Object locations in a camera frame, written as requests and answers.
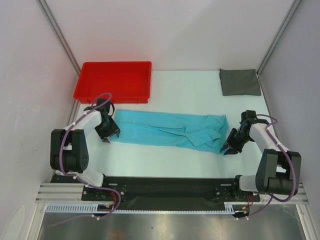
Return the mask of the light blue t-shirt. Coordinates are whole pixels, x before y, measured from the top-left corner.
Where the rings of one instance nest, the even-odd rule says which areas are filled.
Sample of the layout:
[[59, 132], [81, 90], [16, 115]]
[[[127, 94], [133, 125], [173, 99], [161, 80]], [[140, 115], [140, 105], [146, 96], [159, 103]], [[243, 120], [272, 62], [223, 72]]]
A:
[[229, 130], [225, 115], [117, 110], [115, 122], [120, 135], [112, 136], [112, 142], [187, 148], [217, 154]]

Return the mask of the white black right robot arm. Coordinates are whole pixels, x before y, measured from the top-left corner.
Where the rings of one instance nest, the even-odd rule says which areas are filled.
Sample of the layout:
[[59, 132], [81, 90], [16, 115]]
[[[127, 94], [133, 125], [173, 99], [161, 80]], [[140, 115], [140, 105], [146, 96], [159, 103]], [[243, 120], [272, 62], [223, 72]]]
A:
[[220, 151], [224, 155], [236, 155], [248, 142], [255, 143], [261, 151], [261, 159], [255, 175], [238, 175], [237, 184], [230, 188], [231, 196], [242, 201], [249, 192], [267, 194], [279, 202], [287, 202], [297, 194], [300, 184], [302, 157], [291, 151], [271, 132], [272, 122], [259, 118], [254, 110], [241, 113], [239, 128], [233, 128]]

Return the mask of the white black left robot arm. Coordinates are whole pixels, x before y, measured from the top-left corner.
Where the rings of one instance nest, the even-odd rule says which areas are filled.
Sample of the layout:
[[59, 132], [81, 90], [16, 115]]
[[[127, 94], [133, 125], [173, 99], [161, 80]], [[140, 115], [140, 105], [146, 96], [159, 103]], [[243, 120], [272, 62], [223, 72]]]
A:
[[96, 159], [89, 153], [87, 137], [95, 132], [103, 143], [112, 136], [119, 137], [121, 130], [113, 120], [114, 104], [105, 98], [86, 107], [83, 114], [62, 129], [50, 135], [50, 167], [93, 188], [100, 200], [110, 196], [111, 188], [104, 184], [104, 174], [95, 167]]

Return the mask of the red plastic tray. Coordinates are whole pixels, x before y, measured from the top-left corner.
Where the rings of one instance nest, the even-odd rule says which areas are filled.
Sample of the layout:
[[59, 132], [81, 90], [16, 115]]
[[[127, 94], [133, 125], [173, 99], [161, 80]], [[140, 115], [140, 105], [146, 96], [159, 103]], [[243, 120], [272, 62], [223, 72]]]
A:
[[150, 61], [85, 62], [73, 94], [82, 104], [91, 104], [111, 93], [114, 104], [147, 104], [151, 95]]

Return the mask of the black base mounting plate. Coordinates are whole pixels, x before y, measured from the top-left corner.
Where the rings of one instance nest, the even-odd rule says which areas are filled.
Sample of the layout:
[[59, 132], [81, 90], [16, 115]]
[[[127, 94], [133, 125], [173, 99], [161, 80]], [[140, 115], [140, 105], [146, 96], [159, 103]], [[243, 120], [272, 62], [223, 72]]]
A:
[[225, 197], [235, 197], [242, 205], [260, 202], [258, 195], [241, 191], [233, 178], [106, 176], [102, 186], [121, 197], [106, 190], [98, 193], [113, 197], [112, 203], [127, 210], [209, 210], [226, 203]]

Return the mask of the folded grey t-shirt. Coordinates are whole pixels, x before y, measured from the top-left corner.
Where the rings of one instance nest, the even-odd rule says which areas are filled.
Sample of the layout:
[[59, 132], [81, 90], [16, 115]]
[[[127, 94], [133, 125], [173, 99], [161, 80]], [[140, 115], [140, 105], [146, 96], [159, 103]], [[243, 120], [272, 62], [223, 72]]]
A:
[[223, 96], [261, 96], [261, 87], [255, 69], [219, 69]]

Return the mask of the aluminium front frame rail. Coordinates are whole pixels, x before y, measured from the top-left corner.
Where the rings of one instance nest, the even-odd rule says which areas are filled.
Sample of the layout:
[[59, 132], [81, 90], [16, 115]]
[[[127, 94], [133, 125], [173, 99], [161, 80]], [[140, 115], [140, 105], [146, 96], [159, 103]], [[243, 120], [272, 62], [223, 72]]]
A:
[[[37, 193], [36, 203], [111, 203], [113, 197], [109, 193], [98, 193], [96, 188], [86, 188], [82, 183], [42, 183]], [[269, 196], [260, 195], [259, 203], [267, 203]], [[225, 197], [223, 202], [240, 203], [236, 197]], [[297, 194], [285, 204], [307, 205], [309, 201], [302, 184], [299, 185]]]

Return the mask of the left aluminium corner post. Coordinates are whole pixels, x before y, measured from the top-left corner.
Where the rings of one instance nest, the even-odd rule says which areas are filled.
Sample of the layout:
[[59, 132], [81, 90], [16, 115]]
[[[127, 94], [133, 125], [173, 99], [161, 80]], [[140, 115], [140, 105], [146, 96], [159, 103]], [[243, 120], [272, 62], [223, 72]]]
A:
[[46, 0], [37, 0], [36, 1], [46, 18], [49, 26], [51, 27], [54, 35], [56, 36], [60, 46], [62, 47], [64, 53], [66, 54], [68, 60], [70, 61], [73, 69], [75, 70], [76, 74], [79, 76], [81, 73], [80, 65], [78, 64], [71, 47], [68, 44], [68, 41], [66, 40], [48, 2]]

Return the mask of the aluminium corner post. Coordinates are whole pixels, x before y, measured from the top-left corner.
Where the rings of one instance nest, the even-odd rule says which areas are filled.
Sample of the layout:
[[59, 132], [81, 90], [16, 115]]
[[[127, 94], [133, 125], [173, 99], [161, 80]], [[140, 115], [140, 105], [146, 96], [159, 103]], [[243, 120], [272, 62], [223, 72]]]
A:
[[288, 12], [286, 13], [283, 21], [280, 24], [279, 29], [277, 30], [266, 54], [264, 55], [261, 63], [259, 64], [256, 74], [258, 77], [262, 74], [264, 68], [268, 64], [270, 58], [272, 57], [274, 51], [276, 50], [278, 44], [280, 43], [283, 35], [285, 34], [287, 28], [289, 27], [290, 23], [292, 22], [294, 16], [296, 15], [300, 5], [302, 4], [303, 0], [294, 0], [290, 5]]
[[70, 61], [73, 69], [75, 70], [76, 74], [79, 76], [81, 73], [80, 65], [78, 64], [71, 47], [68, 44], [68, 41], [66, 40], [48, 2], [46, 0], [37, 0], [36, 1], [46, 18], [49, 26], [51, 27], [54, 35], [56, 36], [60, 46], [62, 47], [64, 53], [66, 54], [68, 60]]

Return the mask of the right aluminium corner post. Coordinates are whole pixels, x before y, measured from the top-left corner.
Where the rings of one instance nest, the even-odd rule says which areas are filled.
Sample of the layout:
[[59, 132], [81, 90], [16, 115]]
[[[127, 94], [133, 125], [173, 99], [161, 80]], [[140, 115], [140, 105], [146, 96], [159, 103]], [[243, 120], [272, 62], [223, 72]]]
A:
[[290, 5], [288, 12], [286, 13], [283, 21], [280, 24], [279, 29], [277, 30], [266, 54], [264, 55], [261, 63], [259, 64], [256, 74], [258, 77], [262, 74], [264, 68], [268, 64], [270, 58], [272, 57], [274, 51], [276, 50], [278, 44], [280, 43], [283, 35], [285, 34], [287, 28], [289, 27], [290, 23], [292, 22], [294, 16], [296, 15], [300, 5], [302, 4], [303, 0], [294, 0]]

